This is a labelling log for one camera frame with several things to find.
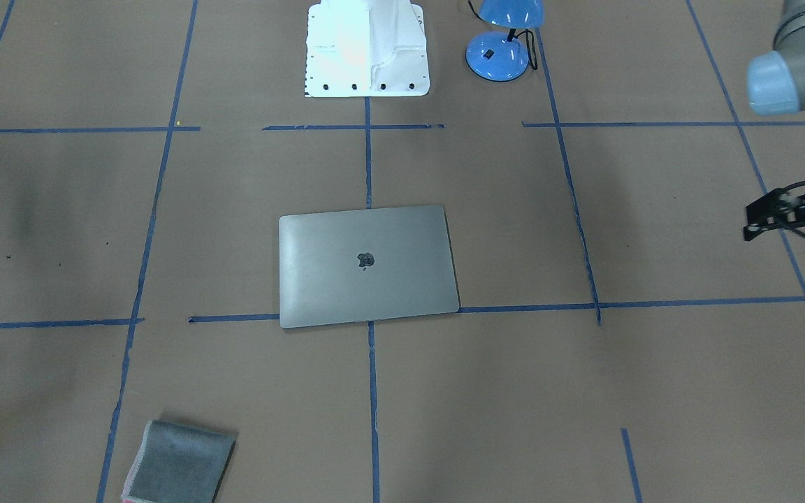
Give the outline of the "grey laptop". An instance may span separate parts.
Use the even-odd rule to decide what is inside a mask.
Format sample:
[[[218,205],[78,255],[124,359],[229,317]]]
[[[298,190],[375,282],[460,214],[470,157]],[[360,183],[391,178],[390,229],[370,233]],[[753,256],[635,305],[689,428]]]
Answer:
[[[441,205],[286,214],[278,238],[284,329],[460,309]]]

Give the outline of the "folded grey cloth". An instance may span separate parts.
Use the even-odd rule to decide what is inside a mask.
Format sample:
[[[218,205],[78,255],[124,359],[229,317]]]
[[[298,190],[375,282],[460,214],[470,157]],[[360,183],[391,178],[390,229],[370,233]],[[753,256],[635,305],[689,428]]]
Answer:
[[[122,502],[214,502],[236,436],[172,421],[148,421]]]

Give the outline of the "blue desk lamp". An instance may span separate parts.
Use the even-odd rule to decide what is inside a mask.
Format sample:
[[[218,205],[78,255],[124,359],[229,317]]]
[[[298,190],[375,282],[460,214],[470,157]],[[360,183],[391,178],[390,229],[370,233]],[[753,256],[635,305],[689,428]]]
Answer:
[[[489,82],[512,82],[528,69],[539,68],[536,29],[545,22],[543,1],[481,1],[472,13],[505,31],[476,35],[465,49],[467,67]]]

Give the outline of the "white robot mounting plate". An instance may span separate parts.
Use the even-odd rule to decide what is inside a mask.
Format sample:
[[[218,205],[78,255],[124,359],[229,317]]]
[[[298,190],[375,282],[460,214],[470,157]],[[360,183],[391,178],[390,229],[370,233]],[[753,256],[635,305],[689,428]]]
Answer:
[[[411,1],[319,1],[307,11],[304,95],[425,96],[423,9]]]

